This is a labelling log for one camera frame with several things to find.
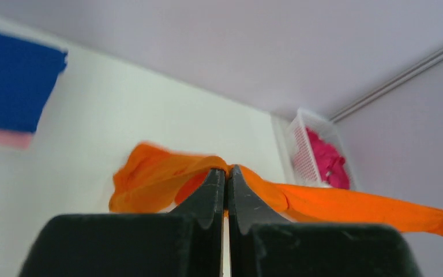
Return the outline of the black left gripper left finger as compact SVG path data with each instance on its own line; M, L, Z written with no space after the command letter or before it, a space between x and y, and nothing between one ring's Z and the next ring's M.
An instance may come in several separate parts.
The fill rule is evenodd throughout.
M224 184L210 170L168 213L55 216L20 276L221 276Z

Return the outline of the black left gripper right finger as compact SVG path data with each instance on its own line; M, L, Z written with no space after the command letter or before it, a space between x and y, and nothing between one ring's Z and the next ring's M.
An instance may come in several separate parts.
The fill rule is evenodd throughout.
M421 276L404 238L379 224L295 223L235 166L227 183L232 276Z

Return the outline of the orange t-shirt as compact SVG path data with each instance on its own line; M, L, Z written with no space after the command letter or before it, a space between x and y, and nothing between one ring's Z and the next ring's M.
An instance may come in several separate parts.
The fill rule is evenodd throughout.
M149 143L132 150L114 175L112 212L154 213L185 201L211 169L228 175L233 166L218 156L173 152ZM335 188L273 183L241 167L249 188L276 212L298 222L378 223L401 231L443 236L443 210Z

